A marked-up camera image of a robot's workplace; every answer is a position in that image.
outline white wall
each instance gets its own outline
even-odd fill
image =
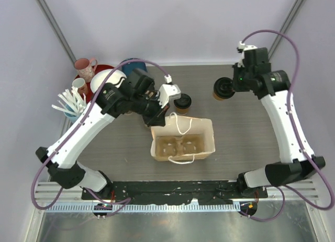
[[[35,0],[0,0],[0,25],[0,240],[22,242],[35,150],[59,138],[64,116],[51,104],[75,73]]]
[[[75,56],[116,64],[234,62],[248,33],[279,29],[294,0],[46,0]],[[269,47],[272,35],[255,37]]]
[[[307,0],[288,35],[297,43],[301,53],[301,68],[294,89],[297,113],[308,142],[317,155],[326,159],[322,170],[335,190],[335,0]],[[294,52],[282,42],[273,59],[274,69],[294,69]],[[321,204],[329,204],[329,193],[318,176],[314,176]],[[328,232],[335,241],[335,210],[322,212]]]

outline black mounting plate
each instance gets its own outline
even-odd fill
[[[254,198],[241,195],[236,182],[221,181],[114,181],[114,196],[116,201],[131,197],[130,204],[181,205],[189,204],[193,198],[199,205],[231,204],[230,199]],[[266,189],[258,190],[259,198],[267,198]],[[83,200],[94,200],[88,193],[82,193]]]

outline paper bag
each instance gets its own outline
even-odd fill
[[[184,116],[165,117],[165,126],[151,127],[151,156],[157,161],[204,159],[215,152],[214,131],[211,119]]]

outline blue cup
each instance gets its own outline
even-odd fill
[[[71,109],[70,106],[65,105],[65,107],[66,107],[68,110],[70,110],[70,111],[73,112],[73,110]],[[77,121],[77,119],[79,118],[79,116],[74,116],[74,115],[71,115],[71,114],[66,113],[66,112],[64,112],[64,115],[70,120],[71,123],[74,123],[74,122]]]
[[[124,61],[132,60],[132,59],[138,59],[138,58],[128,58],[128,59],[123,60],[122,63],[123,63]],[[129,76],[130,73],[133,71],[134,68],[140,68],[141,70],[144,70],[145,72],[148,72],[146,63],[143,63],[143,62],[133,62],[133,63],[128,63],[128,64],[122,66],[121,71],[122,71],[126,76]]]

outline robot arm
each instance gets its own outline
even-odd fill
[[[296,122],[305,152],[312,157],[319,168],[325,166],[325,160],[322,156],[315,156],[309,146],[295,111],[293,96],[291,96],[292,110],[287,112],[286,98],[291,85],[287,74],[284,71],[271,71],[266,48],[245,46],[240,42],[238,51],[241,53],[241,59],[233,66],[231,86],[225,87],[230,88],[231,93],[220,91],[219,94],[229,95],[229,98],[235,92],[253,91],[270,117],[280,151],[280,162],[241,173],[237,180],[239,190],[248,194],[254,192],[257,187],[282,186],[309,178],[315,170],[299,148],[288,114],[292,114]]]
[[[58,141],[48,148],[40,147],[36,151],[38,158],[44,162],[73,129],[81,124],[47,164],[52,179],[65,189],[79,185],[92,189],[100,198],[109,197],[113,189],[112,182],[103,172],[91,170],[78,163],[80,153],[105,126],[128,111],[141,114],[147,126],[164,126],[165,113],[170,107],[169,101],[180,97],[181,91],[177,85],[171,83],[171,78],[167,78],[170,84],[163,84],[156,91],[153,79],[144,71],[134,70],[129,77],[121,73],[116,72],[107,81],[83,123],[81,120],[91,103],[88,103],[83,114]],[[95,92],[99,85],[93,83],[92,90]]]

